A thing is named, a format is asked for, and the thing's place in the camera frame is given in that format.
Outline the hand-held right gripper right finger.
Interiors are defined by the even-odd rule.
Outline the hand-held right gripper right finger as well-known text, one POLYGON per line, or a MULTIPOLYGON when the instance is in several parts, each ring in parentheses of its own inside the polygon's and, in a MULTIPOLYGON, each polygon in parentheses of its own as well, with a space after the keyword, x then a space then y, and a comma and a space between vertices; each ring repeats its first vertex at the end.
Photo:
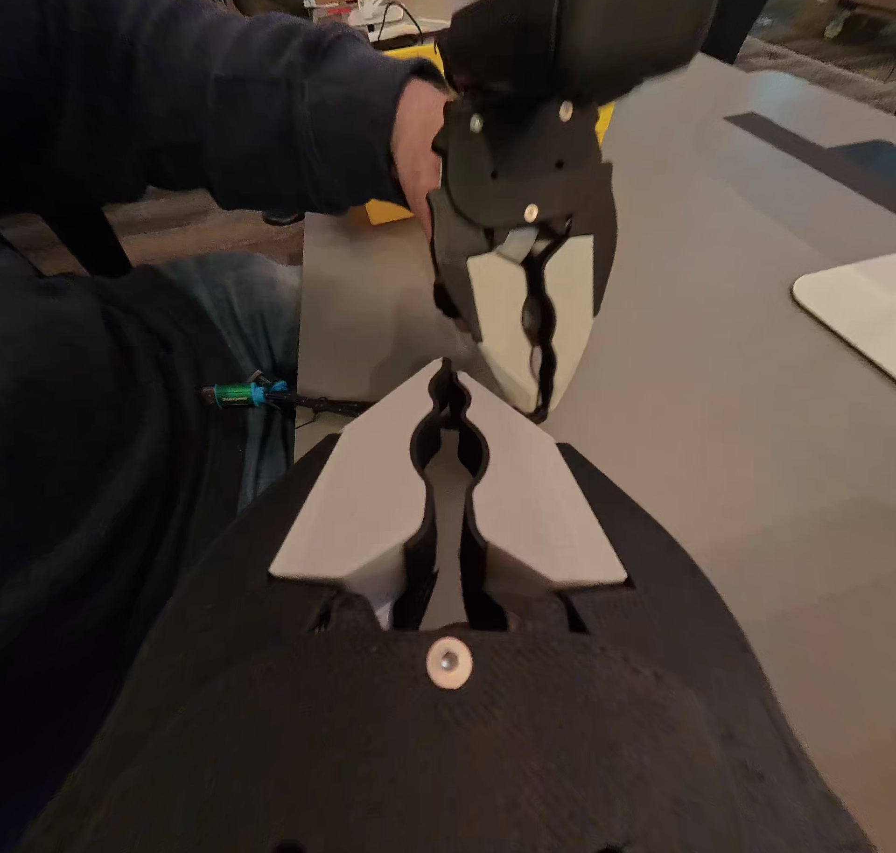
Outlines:
POLYGON ((453 375, 453 422, 469 474, 459 563, 471 628, 506 630, 514 608, 544 596, 626 584, 620 556, 548 433, 464 371, 453 375))

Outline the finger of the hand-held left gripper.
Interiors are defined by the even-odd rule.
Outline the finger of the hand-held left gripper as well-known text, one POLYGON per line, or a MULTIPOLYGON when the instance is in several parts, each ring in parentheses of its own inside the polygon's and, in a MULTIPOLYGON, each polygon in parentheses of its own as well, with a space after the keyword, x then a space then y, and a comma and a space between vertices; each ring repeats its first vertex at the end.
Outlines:
POLYGON ((548 414, 550 401, 541 377, 540 306, 523 265, 538 235, 510 231, 497 249, 466 262, 477 348, 503 398, 523 414, 548 414))
POLYGON ((594 238, 539 232, 543 289, 553 320, 542 344, 539 416, 554 411, 573 380, 595 318, 594 238))

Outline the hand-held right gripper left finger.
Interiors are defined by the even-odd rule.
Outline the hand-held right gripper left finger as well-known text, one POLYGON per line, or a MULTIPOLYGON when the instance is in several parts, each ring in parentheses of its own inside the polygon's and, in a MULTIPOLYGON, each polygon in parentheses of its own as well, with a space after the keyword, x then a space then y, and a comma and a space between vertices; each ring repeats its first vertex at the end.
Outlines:
POLYGON ((336 586, 366 598, 385 628, 420 628, 437 578, 425 469, 451 385, 451 362, 433 361, 342 429, 272 577, 336 586))

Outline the yellow plastic bin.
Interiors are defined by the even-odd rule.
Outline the yellow plastic bin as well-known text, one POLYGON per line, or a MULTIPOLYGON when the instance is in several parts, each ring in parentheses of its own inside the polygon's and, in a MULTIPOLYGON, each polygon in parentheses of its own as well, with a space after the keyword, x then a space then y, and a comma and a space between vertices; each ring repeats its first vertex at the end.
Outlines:
MULTIPOLYGON (((440 72, 442 72, 443 70, 442 57, 439 54, 438 47, 433 40, 415 44, 410 44, 408 41, 407 46, 400 48, 395 46, 393 41, 387 41, 385 43, 386 46, 383 52, 388 56, 404 60, 423 58, 433 63, 440 72)), ((603 145, 604 143, 604 139, 607 130, 609 129, 614 110, 614 102, 608 103, 599 108, 598 121, 595 126, 595 133, 600 145, 603 145)), ((369 201, 365 205, 365 211, 367 214, 367 219, 373 226, 392 223, 399 220, 407 220, 411 218, 411 213, 408 209, 380 200, 369 201)))

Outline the person's left hand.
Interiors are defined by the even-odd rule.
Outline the person's left hand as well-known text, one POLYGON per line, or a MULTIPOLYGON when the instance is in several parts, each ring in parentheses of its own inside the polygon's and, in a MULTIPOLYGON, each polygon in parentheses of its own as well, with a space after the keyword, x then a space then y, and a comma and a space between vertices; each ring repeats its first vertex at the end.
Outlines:
POLYGON ((432 239, 428 194, 440 187, 442 161, 433 149, 442 130, 449 94, 421 79, 411 79, 402 90, 392 131, 392 158, 401 192, 427 242, 432 239))

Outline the person's blue jeans leg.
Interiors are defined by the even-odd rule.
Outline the person's blue jeans leg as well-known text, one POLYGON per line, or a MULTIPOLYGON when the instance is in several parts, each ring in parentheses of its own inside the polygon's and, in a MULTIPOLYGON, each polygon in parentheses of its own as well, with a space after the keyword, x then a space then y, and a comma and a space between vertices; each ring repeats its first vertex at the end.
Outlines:
MULTIPOLYGON (((207 312, 238 367, 297 385, 303 269, 263 254, 203 254, 161 265, 163 274, 207 312)), ((238 511, 294 462, 295 412, 245 412, 247 436, 238 511)))

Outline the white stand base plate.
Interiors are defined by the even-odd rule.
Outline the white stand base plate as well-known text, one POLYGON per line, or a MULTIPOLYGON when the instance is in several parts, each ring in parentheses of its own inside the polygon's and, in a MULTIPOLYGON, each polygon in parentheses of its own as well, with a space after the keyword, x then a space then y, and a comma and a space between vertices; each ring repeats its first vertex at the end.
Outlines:
POLYGON ((895 254, 799 277, 795 302, 895 379, 895 254))

